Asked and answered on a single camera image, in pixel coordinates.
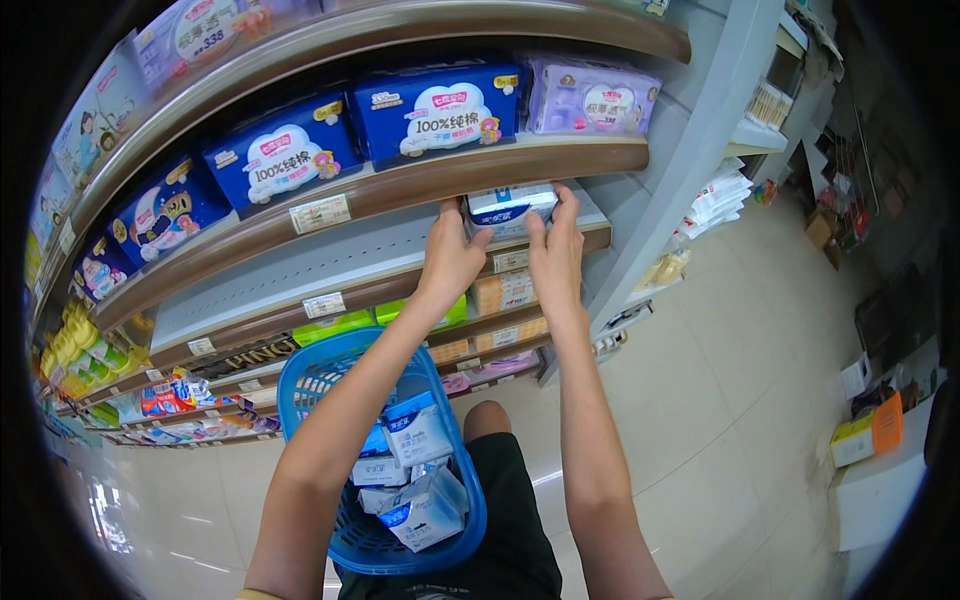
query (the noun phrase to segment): hand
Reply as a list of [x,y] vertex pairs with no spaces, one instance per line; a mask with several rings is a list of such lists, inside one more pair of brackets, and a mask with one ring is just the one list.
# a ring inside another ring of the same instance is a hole
[[417,285],[418,301],[439,311],[439,321],[476,279],[487,262],[491,229],[483,229],[467,243],[464,219],[457,201],[440,202],[440,217],[430,227],[426,240],[423,273]]
[[530,233],[530,278],[547,321],[560,323],[583,311],[580,303],[580,260],[584,234],[577,229],[580,201],[570,188],[554,181],[559,201],[553,207],[548,233],[536,212],[527,215]]

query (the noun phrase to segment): white sanitary pad package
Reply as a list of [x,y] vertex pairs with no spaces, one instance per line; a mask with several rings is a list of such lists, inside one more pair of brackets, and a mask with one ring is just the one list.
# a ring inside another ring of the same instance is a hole
[[410,469],[396,463],[390,454],[358,459],[350,481],[354,486],[402,486],[410,481]]
[[414,552],[464,530],[467,491],[446,467],[435,468],[384,502],[377,518]]
[[536,212],[549,223],[556,203],[557,193],[551,183],[497,187],[467,194],[464,221],[471,237],[481,229],[492,229],[493,240],[523,237],[527,234],[527,213]]
[[409,468],[453,454],[440,407],[421,392],[383,410],[387,444],[401,467]]

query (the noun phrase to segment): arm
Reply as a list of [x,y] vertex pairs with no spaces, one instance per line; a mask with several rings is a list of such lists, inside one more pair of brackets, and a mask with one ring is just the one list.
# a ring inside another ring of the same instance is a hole
[[340,492],[403,368],[476,278],[492,234],[468,244],[455,200],[430,228],[417,292],[324,397],[280,455],[267,490],[245,586],[281,598],[319,598]]
[[560,364],[561,456],[570,532],[592,598],[670,595],[636,522],[627,461],[590,350],[580,303],[584,236],[576,197],[554,183],[560,202],[549,234],[536,214],[530,231],[530,276]]

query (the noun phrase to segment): tile floor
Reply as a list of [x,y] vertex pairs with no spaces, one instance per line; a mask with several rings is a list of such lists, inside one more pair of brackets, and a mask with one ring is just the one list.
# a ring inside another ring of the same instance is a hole
[[[601,367],[644,537],[680,598],[829,598],[828,440],[840,369],[859,352],[864,270],[838,275],[787,195],[693,244],[687,280]],[[560,407],[532,379],[457,398],[506,408],[534,482],[564,599],[587,598],[564,510]],[[282,441],[187,451],[107,446],[148,598],[229,599],[250,564]],[[339,582],[327,569],[324,598]]]

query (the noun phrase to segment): person's right hand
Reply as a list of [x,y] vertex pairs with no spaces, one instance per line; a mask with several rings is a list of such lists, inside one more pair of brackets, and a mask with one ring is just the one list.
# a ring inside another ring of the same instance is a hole
[[570,188],[553,182],[559,201],[549,233],[539,214],[527,215],[530,233],[530,278],[550,327],[583,311],[580,303],[580,261],[584,234],[577,229],[580,201]]

